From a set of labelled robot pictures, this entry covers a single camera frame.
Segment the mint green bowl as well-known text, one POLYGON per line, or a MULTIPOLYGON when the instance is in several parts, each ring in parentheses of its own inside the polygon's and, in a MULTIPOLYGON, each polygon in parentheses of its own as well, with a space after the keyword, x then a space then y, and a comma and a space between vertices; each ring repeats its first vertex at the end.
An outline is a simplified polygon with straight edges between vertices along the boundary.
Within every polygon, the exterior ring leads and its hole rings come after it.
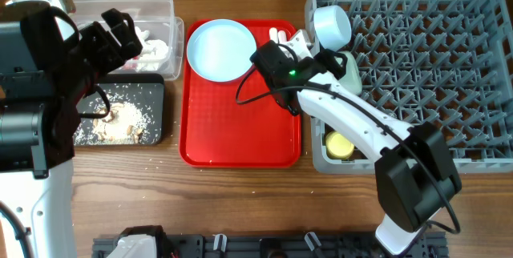
POLYGON ((359 69, 355 57, 348 51, 342 51, 347 59, 345 63, 345 75, 338 82, 349 92, 360 95, 362 93, 362 80, 359 75, 359 69))

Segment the light blue bowl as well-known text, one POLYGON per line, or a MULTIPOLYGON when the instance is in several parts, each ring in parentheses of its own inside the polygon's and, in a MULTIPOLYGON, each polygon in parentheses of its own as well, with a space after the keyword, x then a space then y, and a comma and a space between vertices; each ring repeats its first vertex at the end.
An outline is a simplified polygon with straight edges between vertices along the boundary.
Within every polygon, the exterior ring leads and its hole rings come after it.
POLYGON ((352 26, 347 13, 340 6, 324 6, 313 14, 315 34, 322 47, 338 51, 352 38, 352 26))

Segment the food scraps pile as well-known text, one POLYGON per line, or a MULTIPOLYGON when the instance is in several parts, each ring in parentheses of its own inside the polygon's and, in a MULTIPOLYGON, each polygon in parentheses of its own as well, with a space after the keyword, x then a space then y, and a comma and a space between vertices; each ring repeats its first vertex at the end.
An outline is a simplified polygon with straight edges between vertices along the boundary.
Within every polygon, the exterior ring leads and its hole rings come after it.
POLYGON ((111 110, 101 119, 83 119, 74 135, 75 146, 155 144, 161 129, 152 105, 136 95, 107 91, 111 110))

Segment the yellow plastic cup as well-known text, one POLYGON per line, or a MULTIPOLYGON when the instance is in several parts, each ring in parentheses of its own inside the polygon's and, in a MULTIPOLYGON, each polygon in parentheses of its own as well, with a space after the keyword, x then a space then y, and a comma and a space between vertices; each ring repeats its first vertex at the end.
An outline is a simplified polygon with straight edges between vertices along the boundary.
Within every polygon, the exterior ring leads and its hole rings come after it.
POLYGON ((355 146, 343 135, 336 131, 325 137, 327 154, 332 159, 348 159, 354 152, 355 146))

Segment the light blue plate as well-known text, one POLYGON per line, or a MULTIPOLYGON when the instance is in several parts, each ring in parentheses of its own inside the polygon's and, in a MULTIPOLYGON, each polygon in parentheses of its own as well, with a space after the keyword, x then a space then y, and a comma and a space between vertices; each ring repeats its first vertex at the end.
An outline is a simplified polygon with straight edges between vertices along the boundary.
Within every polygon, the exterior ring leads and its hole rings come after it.
POLYGON ((249 71, 250 57, 256 50, 256 39, 246 26, 214 19, 192 32, 186 54, 189 66, 201 78, 226 83, 249 71))

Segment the red snack wrapper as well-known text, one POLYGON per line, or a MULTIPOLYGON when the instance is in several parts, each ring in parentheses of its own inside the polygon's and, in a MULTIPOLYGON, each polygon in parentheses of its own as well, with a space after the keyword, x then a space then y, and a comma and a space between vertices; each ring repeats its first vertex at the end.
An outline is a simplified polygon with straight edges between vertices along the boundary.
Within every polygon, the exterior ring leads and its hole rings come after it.
POLYGON ((138 68, 138 63, 133 61, 126 62, 121 69, 124 71, 136 71, 138 68))

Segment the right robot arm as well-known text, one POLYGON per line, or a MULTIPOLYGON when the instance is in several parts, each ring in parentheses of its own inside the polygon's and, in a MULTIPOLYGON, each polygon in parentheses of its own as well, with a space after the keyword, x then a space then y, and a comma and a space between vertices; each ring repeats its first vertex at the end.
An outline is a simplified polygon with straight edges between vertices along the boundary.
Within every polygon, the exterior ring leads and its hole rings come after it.
POLYGON ((413 126, 393 118, 344 88, 341 78, 352 58, 328 49, 302 58, 270 40, 250 61, 280 107, 319 118, 374 163, 385 212, 375 238, 384 253, 406 254, 429 226, 460 233, 450 200, 462 182, 442 132, 433 123, 413 126))

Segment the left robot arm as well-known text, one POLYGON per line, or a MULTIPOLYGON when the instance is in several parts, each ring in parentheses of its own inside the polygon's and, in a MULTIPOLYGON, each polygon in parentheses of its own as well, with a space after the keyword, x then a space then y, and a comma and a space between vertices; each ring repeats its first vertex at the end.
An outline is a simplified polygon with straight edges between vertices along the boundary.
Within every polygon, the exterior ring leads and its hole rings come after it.
POLYGON ((11 0, 1 8, 1 221, 17 257, 74 257, 73 136, 78 103, 143 49, 117 9, 77 27, 73 0, 11 0))

